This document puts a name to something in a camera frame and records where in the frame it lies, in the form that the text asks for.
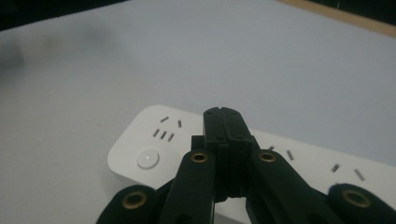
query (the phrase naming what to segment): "white power strip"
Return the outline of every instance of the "white power strip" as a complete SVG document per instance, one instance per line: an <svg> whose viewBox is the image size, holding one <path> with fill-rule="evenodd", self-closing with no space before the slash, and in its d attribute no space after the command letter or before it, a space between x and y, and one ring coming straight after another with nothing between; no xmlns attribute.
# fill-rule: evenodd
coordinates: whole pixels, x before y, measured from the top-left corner
<svg viewBox="0 0 396 224"><path fill-rule="evenodd" d="M269 133L250 132L261 148L274 147L312 188L327 194L330 186L349 183L368 189L396 208L396 167ZM111 148L108 165L116 174L157 189L176 176L182 157L191 150L191 136L202 134L202 116L154 105L140 112ZM218 203L216 212L250 223L244 199Z"/></svg>

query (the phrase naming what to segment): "white tabletop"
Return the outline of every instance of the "white tabletop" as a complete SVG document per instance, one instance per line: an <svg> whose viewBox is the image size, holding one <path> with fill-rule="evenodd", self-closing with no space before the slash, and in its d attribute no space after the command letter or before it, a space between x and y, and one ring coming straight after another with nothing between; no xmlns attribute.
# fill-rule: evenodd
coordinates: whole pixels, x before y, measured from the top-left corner
<svg viewBox="0 0 396 224"><path fill-rule="evenodd" d="M268 0L134 0L0 33L0 223L93 223L137 113L228 106L253 129L396 165L396 40Z"/></svg>

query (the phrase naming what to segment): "extension socket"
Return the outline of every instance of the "extension socket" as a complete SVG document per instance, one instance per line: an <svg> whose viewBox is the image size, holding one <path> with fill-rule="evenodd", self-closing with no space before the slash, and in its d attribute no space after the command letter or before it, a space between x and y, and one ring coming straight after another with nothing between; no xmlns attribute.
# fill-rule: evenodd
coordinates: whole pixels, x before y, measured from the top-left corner
<svg viewBox="0 0 396 224"><path fill-rule="evenodd" d="M273 147L314 189L328 193L336 183L368 189L396 208L396 167L322 147L251 130L261 148ZM191 136L203 134L203 116L163 105L144 109L132 121L108 154L116 174L154 189L174 178ZM216 213L250 223L244 199L216 204Z"/></svg>

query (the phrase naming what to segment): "dark background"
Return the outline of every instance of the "dark background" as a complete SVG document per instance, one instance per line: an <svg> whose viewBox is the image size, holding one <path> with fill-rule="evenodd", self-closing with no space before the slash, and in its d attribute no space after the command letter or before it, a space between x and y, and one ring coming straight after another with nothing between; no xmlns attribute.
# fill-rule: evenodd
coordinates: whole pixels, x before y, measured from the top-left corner
<svg viewBox="0 0 396 224"><path fill-rule="evenodd" d="M311 1L396 25L396 0ZM119 2L123 0L0 0L0 31Z"/></svg>

